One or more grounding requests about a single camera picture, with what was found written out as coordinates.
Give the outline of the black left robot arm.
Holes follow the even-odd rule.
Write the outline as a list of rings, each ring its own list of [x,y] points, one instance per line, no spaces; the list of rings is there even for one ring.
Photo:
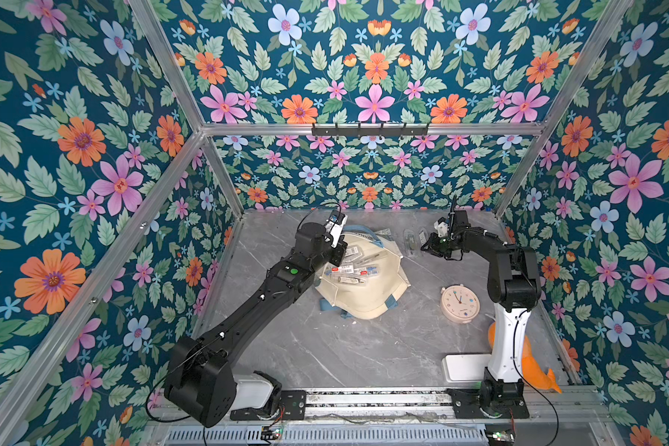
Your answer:
[[[334,211],[325,223],[301,224],[287,256],[267,270],[256,292],[215,328],[183,337],[171,350],[164,395],[204,427],[232,411],[269,419],[282,410],[281,383],[262,372],[236,375],[234,365],[283,311],[312,287],[324,266],[341,264],[347,218]]]

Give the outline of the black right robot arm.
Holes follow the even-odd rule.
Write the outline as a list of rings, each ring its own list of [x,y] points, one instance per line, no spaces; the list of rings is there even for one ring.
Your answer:
[[[470,224],[465,210],[452,209],[439,219],[422,250],[453,261],[453,254],[474,253],[488,262],[487,293],[494,303],[494,343],[477,392],[450,392],[461,417],[526,419],[530,416],[523,376],[526,327],[542,295],[537,254]]]

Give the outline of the cream floral canvas tote bag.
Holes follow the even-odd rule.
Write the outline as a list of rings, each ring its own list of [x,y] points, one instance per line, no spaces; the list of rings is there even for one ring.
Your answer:
[[[388,230],[352,225],[344,236],[348,247],[341,265],[325,265],[315,282],[321,310],[338,310],[345,319],[376,319],[397,307],[411,286],[403,253]]]

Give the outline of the clear green compass set case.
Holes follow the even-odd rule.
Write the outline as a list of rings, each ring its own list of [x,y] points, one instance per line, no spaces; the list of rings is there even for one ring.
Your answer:
[[[405,245],[405,250],[406,250],[406,256],[411,258],[414,256],[417,252],[418,249],[418,244],[416,241],[416,235],[412,230],[405,230],[403,232],[403,240],[404,240],[404,245]]]

